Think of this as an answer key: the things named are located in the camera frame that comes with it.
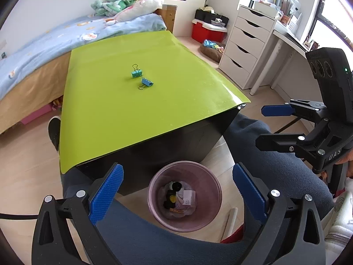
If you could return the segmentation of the person's right hand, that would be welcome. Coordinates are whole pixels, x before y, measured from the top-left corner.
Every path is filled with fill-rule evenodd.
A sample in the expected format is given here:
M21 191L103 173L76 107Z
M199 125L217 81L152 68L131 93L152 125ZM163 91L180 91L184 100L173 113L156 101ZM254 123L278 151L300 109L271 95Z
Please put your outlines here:
M340 160L338 160L336 162L337 165L341 165L344 163L348 163L348 169L347 169L346 176L348 178L352 178L353 177L353 149L348 154L346 154L344 157L342 157Z

